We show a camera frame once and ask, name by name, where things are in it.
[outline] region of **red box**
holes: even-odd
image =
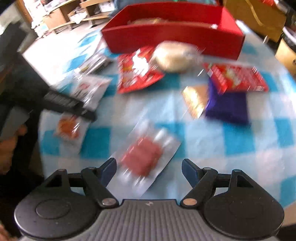
[[[140,18],[160,17],[170,22],[134,25]],[[217,29],[210,28],[217,24]],[[237,59],[244,34],[226,8],[188,2],[154,2],[126,6],[102,29],[113,53],[132,53],[164,40],[196,45],[204,54]]]

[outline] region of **checkered tablecloth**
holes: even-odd
[[[59,114],[43,112],[39,142],[45,176],[58,168],[80,172],[88,166],[100,166],[125,141],[139,119],[148,118],[174,133],[182,144],[142,198],[179,201],[191,189],[181,172],[182,160],[189,158],[199,167],[212,167],[220,173],[242,169],[282,206],[295,201],[296,84],[262,40],[244,24],[238,25],[246,34],[238,61],[214,57],[205,57],[205,61],[236,62],[260,70],[270,92],[247,94],[251,126],[191,118],[181,91],[188,85],[207,83],[207,77],[167,74],[142,91],[116,94],[118,70],[114,64],[102,72],[113,80],[100,101],[98,119],[87,131],[79,155],[69,156],[60,150],[61,140],[54,136]],[[99,32],[93,32],[80,41],[77,55],[66,68],[69,75],[93,53],[99,38]],[[108,49],[103,51],[116,57]]]

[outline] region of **gold foil packet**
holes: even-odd
[[[182,92],[191,116],[198,119],[208,102],[207,85],[187,86]]]

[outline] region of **floor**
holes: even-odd
[[[99,23],[89,29],[88,22],[82,22],[73,30],[66,28],[58,34],[51,33],[36,40],[23,56],[49,85],[54,85],[61,80],[62,66],[72,56],[76,43],[87,33],[102,28],[106,20]]]

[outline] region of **orange food item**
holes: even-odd
[[[59,120],[57,133],[60,136],[67,136],[71,139],[79,137],[79,124],[76,121],[77,116],[63,117]]]
[[[128,148],[121,163],[138,176],[148,176],[162,154],[163,151],[157,143],[144,137]]]

